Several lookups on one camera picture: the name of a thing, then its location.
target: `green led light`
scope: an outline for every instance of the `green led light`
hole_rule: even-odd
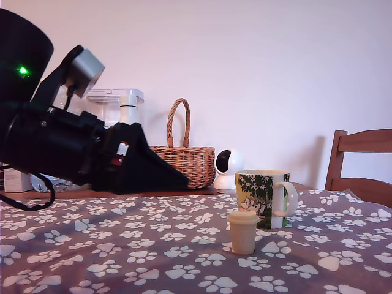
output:
[[[28,72],[28,70],[27,70],[25,67],[21,67],[21,68],[19,69],[19,73],[22,74],[22,75],[26,75],[26,74],[28,74],[29,72]]]

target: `mug handle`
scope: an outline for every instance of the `mug handle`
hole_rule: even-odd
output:
[[[286,211],[275,211],[275,216],[285,217],[292,216],[298,208],[298,193],[294,185],[290,182],[279,182],[275,186],[283,186],[287,190],[288,207]]]

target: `wicker basket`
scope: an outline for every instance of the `wicker basket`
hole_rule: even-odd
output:
[[[183,147],[173,146],[173,118],[177,106],[183,103],[186,111],[186,128]],[[212,185],[215,178],[215,148],[189,147],[190,110],[187,100],[177,99],[167,121],[167,145],[150,147],[164,161],[189,178],[188,189],[201,189]]]

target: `robotic arm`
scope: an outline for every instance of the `robotic arm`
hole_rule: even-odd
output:
[[[1,200],[28,211],[50,206],[55,193],[41,174],[115,194],[186,189],[188,178],[149,149],[140,124],[106,129],[88,112],[66,111],[73,94],[83,97],[105,68],[89,50],[76,46],[38,86],[53,53],[49,38],[0,9],[0,40],[0,161],[51,188],[44,205],[27,207],[3,195]],[[64,109],[53,106],[62,85],[68,88]]]

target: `wooden chair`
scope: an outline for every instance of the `wooden chair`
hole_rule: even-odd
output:
[[[341,178],[346,151],[392,153],[392,129],[367,130],[351,135],[347,135],[344,130],[336,130],[325,184],[327,191],[343,191],[350,188],[364,201],[376,202],[392,208],[391,184],[374,179]]]

